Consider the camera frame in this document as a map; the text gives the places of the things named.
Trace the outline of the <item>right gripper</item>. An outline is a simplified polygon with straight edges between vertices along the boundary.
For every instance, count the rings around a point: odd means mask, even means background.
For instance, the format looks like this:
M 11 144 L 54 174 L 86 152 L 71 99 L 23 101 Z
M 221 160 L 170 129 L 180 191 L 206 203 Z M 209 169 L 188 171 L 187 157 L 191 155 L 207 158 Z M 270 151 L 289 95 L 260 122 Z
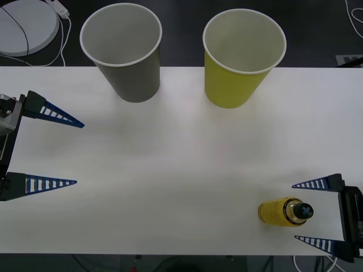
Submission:
M 345 241 L 297 236 L 299 241 L 340 260 L 354 262 L 362 249 L 362 192 L 356 186 L 345 186 L 340 173 L 292 185 L 294 189 L 339 192 L 339 209 Z

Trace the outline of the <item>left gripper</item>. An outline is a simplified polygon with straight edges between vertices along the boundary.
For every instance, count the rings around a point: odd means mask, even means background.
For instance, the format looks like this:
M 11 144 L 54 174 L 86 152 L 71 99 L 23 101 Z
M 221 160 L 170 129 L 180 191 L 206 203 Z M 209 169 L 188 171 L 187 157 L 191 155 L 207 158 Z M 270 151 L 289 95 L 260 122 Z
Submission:
M 50 103 L 34 91 L 28 91 L 23 115 L 29 118 L 55 122 L 77 128 L 85 125 L 61 108 Z M 1 201 L 9 201 L 38 193 L 75 185 L 76 180 L 44 177 L 25 173 L 8 172 L 22 114 L 19 115 L 16 128 L 1 136 Z

